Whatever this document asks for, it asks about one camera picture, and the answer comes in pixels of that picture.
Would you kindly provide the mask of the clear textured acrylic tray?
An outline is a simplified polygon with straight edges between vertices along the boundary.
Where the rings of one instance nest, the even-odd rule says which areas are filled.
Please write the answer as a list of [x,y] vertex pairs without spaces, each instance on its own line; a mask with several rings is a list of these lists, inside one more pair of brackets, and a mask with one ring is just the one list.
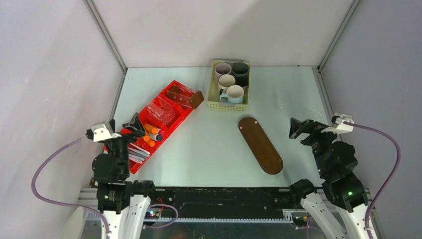
[[146,108],[149,114],[162,124],[168,125],[176,118],[173,107],[160,96],[150,101]]

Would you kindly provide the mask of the light blue mug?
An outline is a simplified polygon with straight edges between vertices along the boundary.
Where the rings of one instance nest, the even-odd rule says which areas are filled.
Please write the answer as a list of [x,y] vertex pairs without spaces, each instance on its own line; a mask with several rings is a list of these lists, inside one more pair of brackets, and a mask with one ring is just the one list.
[[241,86],[233,85],[227,88],[225,93],[219,96],[223,103],[242,104],[244,99],[244,89]]

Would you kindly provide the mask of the white mug black handle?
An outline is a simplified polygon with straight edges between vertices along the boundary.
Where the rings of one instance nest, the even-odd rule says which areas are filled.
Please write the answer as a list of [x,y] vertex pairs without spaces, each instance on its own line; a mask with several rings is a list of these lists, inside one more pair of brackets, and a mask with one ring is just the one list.
[[218,81],[218,90],[225,90],[230,86],[235,85],[235,77],[231,74],[223,74],[219,77]]

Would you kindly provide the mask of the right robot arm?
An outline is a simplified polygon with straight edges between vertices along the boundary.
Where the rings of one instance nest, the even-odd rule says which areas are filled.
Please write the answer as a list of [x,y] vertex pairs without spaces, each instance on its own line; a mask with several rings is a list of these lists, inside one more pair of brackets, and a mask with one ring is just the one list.
[[353,123],[351,116],[345,114],[334,115],[332,125],[311,119],[290,119],[289,138],[308,134],[301,144],[312,148],[319,176],[323,180],[324,195],[334,205],[344,225],[329,212],[308,179],[301,179],[290,186],[289,200],[295,208],[304,208],[328,239],[367,239],[368,233],[376,236],[371,220],[365,218],[369,205],[366,190],[353,173],[358,164],[355,148],[337,140],[338,135],[353,131]]

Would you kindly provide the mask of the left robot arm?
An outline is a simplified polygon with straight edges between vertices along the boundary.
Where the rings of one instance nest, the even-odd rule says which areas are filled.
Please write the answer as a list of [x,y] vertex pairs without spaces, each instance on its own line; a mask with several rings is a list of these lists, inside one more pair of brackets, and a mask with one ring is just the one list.
[[140,238],[146,212],[157,202],[153,181],[128,181],[129,144],[145,136],[139,114],[135,113],[123,128],[129,133],[116,132],[112,119],[86,131],[88,139],[107,148],[106,153],[99,154],[92,162],[104,239]]

